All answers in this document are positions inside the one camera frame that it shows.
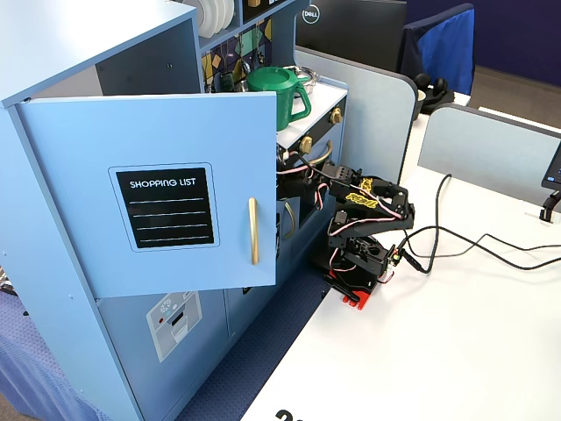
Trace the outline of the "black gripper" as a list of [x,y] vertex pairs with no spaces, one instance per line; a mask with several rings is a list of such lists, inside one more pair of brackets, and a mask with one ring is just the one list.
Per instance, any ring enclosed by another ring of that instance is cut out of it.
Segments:
[[327,178],[303,164],[303,169],[276,175],[277,196],[310,196]]

